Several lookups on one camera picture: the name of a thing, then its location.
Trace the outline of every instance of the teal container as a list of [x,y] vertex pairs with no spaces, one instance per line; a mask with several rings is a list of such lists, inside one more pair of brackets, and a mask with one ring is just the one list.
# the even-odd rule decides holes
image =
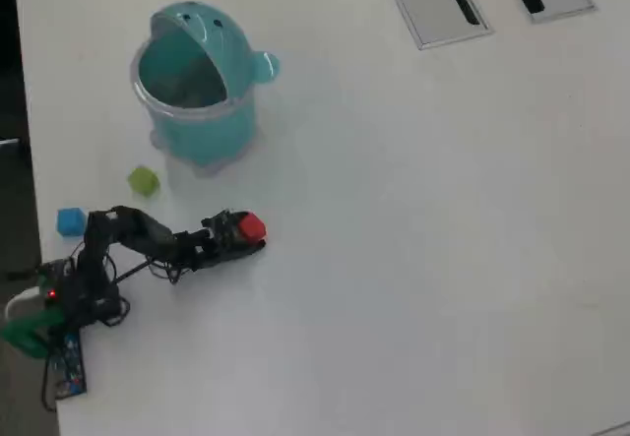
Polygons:
[[131,82],[154,122],[153,144],[203,168],[239,156],[256,131],[254,85],[273,80],[278,59],[252,51],[225,13],[176,3],[151,17]]

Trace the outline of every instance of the green cube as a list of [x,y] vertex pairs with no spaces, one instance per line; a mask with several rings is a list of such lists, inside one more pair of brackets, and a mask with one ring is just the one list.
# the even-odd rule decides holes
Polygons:
[[159,188],[159,179],[155,172],[140,165],[127,177],[131,189],[145,197],[151,197]]

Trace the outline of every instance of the black cable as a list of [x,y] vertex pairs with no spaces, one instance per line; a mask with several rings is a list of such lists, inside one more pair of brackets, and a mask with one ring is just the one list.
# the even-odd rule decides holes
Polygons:
[[134,267],[133,269],[130,269],[129,271],[125,272],[122,276],[117,277],[116,279],[112,280],[111,282],[113,284],[121,283],[123,280],[125,280],[128,277],[131,277],[134,274],[136,274],[137,272],[141,271],[144,267],[147,267],[150,263],[151,263],[151,261],[145,261],[142,264],[138,264],[136,267]]
[[111,258],[111,256],[109,255],[109,252],[105,252],[105,259],[106,262],[105,264],[108,262],[109,264],[111,264],[111,270],[113,271],[113,277],[112,277],[112,281],[116,281],[116,279],[118,278],[118,270],[116,269],[116,263],[114,262],[114,260]]
[[48,391],[48,367],[50,367],[50,359],[52,358],[53,349],[50,349],[46,354],[46,361],[43,364],[43,378],[41,380],[41,405],[44,407],[46,411],[50,411],[51,413],[56,413],[57,408],[50,406],[48,404],[47,391]]
[[124,305],[123,311],[120,313],[120,315],[113,320],[109,320],[109,321],[100,320],[102,324],[105,325],[107,328],[113,328],[114,326],[120,325],[125,320],[125,318],[127,318],[127,315],[129,314],[129,310],[131,310],[131,303],[129,303],[129,300],[127,300],[127,298],[123,296],[119,298],[120,298],[120,302]]

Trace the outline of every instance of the white table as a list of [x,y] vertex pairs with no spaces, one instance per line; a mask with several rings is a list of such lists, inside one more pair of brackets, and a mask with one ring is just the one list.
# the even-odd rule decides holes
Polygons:
[[[630,419],[630,0],[419,52],[394,0],[201,0],[283,72],[261,135],[208,179],[167,161],[128,82],[175,0],[19,0],[44,259],[58,208],[224,207],[256,257],[121,285],[84,332],[63,436],[587,435]],[[159,195],[126,175],[156,170]],[[119,270],[140,258],[115,251]]]

